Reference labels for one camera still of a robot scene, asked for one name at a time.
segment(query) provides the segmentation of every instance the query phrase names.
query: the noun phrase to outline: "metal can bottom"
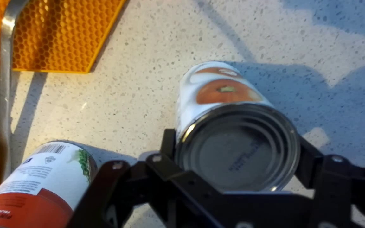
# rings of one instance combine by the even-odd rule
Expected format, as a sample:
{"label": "metal can bottom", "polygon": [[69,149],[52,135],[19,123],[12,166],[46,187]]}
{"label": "metal can bottom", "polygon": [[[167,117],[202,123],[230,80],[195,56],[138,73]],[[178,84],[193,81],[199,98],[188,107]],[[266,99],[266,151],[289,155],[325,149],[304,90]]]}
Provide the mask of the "metal can bottom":
{"label": "metal can bottom", "polygon": [[230,104],[197,119],[178,142],[175,162],[223,193],[275,192],[299,160],[299,136],[271,107]]}

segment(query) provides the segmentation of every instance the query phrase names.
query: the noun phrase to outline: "orange textured mat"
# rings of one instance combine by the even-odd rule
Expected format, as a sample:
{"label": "orange textured mat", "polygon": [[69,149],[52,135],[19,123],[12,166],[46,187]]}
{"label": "orange textured mat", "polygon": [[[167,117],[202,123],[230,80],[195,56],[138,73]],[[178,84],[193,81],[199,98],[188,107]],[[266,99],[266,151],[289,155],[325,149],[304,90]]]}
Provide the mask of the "orange textured mat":
{"label": "orange textured mat", "polygon": [[[127,0],[29,0],[14,36],[14,70],[90,73]],[[8,0],[0,0],[0,26]]]}

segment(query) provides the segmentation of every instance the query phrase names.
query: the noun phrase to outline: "tin can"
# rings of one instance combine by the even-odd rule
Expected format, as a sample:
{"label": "tin can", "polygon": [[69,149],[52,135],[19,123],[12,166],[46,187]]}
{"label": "tin can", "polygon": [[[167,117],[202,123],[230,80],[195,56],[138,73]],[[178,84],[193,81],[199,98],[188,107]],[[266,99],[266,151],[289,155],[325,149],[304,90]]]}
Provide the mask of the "tin can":
{"label": "tin can", "polygon": [[299,136],[232,66],[207,62],[184,76],[174,161],[223,193],[275,192],[293,178]]}
{"label": "tin can", "polygon": [[66,227],[95,173],[81,147],[46,143],[0,185],[0,227]]}

